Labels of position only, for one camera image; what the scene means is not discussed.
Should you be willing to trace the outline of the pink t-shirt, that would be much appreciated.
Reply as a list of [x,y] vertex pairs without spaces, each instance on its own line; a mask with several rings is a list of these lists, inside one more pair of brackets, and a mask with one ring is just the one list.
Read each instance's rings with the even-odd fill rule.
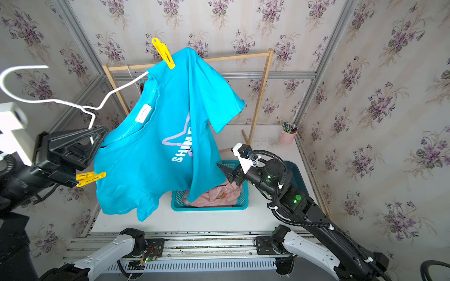
[[242,186],[237,186],[235,183],[229,183],[226,181],[222,185],[203,193],[192,202],[187,200],[189,191],[186,191],[182,198],[182,202],[195,208],[235,206],[241,192]]

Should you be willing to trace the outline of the yellow clothespin teal shirt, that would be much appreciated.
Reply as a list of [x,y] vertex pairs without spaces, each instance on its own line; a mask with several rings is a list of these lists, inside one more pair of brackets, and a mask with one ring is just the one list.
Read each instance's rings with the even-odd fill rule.
[[152,44],[155,50],[158,52],[162,60],[168,65],[168,67],[172,70],[175,68],[175,62],[172,59],[170,51],[168,50],[165,43],[162,43],[157,37],[152,39]]
[[94,183],[97,180],[104,179],[106,175],[107,175],[106,172],[101,172],[99,174],[96,174],[96,172],[77,174],[76,181],[78,182],[78,184],[76,185],[76,187],[84,187],[86,185]]

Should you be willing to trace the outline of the teal t-shirt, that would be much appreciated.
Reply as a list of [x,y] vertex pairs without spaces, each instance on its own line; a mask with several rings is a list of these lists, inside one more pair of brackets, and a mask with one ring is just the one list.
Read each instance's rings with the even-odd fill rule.
[[167,192],[189,201],[226,180],[214,134],[246,104],[195,50],[173,55],[148,70],[144,91],[125,120],[109,133],[94,158],[97,200],[104,214],[132,210],[145,221]]

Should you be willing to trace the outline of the yellow clothespin teal shirt top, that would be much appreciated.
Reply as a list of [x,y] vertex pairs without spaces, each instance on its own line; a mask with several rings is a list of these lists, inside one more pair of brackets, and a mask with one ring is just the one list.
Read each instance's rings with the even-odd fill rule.
[[168,65],[168,67],[172,70],[175,68],[175,62],[172,59],[170,51],[168,50],[165,43],[162,43],[157,37],[152,39],[152,44],[155,50],[158,52],[162,60]]

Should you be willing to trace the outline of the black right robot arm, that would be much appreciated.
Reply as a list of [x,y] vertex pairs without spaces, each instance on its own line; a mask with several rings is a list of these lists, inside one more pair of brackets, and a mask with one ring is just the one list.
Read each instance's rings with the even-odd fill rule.
[[337,281],[390,280],[388,257],[369,251],[332,222],[309,195],[291,183],[292,173],[279,156],[243,144],[233,153],[239,160],[236,168],[218,167],[230,183],[248,181],[266,197],[268,209],[281,223],[271,234],[276,253],[301,257]]

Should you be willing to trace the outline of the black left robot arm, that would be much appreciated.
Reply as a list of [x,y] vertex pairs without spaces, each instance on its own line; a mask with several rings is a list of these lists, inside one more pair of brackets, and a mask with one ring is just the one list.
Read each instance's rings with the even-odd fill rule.
[[76,171],[90,166],[108,134],[105,126],[63,132],[42,132],[36,137],[30,164],[18,165],[12,155],[1,169],[1,280],[93,281],[114,262],[132,255],[141,257],[148,244],[143,231],[127,228],[105,247],[76,263],[67,263],[37,276],[30,256],[25,227],[29,218],[14,213],[39,192],[59,186],[76,187]]

